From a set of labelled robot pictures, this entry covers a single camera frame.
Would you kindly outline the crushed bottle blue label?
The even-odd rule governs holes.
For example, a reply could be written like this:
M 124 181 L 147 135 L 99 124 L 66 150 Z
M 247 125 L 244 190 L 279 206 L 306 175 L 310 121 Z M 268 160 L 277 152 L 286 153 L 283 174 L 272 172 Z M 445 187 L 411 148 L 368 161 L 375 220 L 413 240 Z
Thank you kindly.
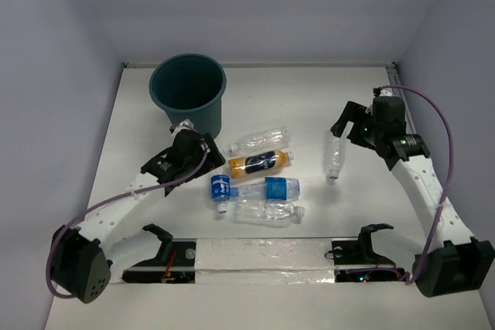
M 237 188 L 231 185 L 230 175 L 220 170 L 210 177 L 210 197 L 217 208 L 217 218 L 227 215 L 228 207 L 237 200 Z

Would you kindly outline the blue label water bottle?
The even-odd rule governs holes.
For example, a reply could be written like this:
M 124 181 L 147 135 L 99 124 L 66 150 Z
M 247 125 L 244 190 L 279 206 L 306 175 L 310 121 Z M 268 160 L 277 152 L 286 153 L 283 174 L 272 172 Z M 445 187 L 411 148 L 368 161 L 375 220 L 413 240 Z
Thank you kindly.
M 295 201 L 301 190 L 298 179 L 265 177 L 262 182 L 230 187 L 230 197 L 234 199 L 260 199 Z

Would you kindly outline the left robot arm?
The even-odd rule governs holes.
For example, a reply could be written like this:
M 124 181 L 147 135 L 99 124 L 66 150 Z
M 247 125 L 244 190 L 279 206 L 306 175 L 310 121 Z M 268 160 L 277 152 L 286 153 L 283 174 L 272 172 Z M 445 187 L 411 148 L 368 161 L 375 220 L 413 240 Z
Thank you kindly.
M 224 165 L 209 133 L 190 128 L 150 158 L 125 192 L 88 208 L 54 234 L 45 268 L 46 286 L 61 299 L 91 303 L 130 267 L 172 259 L 173 236 L 155 223 L 138 219 L 174 189 Z

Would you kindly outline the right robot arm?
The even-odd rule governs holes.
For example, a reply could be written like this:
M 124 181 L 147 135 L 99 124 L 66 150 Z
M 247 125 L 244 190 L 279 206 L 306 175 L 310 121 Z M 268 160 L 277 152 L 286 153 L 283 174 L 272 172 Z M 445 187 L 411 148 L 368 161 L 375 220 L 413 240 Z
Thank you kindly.
M 376 96 L 370 107 L 349 101 L 330 130 L 339 138 L 349 123 L 350 143 L 384 160 L 425 232 L 425 245 L 403 281 L 427 298 L 479 289 L 494 260 L 493 245 L 475 238 L 446 198 L 426 143 L 406 130 L 404 101 Z

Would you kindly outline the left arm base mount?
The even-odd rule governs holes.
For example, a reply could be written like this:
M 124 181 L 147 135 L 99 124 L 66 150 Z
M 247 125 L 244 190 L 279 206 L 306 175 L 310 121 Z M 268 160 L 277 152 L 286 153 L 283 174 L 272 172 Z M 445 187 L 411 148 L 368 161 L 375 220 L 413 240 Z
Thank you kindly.
M 151 259 L 143 260 L 124 271 L 128 284 L 194 284 L 196 280 L 196 240 L 175 240 L 171 233 L 155 224 L 143 227 L 160 241 Z

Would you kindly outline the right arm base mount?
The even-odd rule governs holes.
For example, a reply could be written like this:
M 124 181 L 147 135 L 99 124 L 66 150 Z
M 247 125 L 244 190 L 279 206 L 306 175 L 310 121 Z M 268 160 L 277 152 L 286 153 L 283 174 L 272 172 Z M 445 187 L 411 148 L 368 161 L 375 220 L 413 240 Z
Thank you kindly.
M 330 250 L 324 257 L 331 260 L 336 283 L 401 282 L 405 270 L 376 253 L 371 234 L 380 230 L 393 230 L 387 223 L 363 226 L 359 234 L 350 240 L 333 240 Z

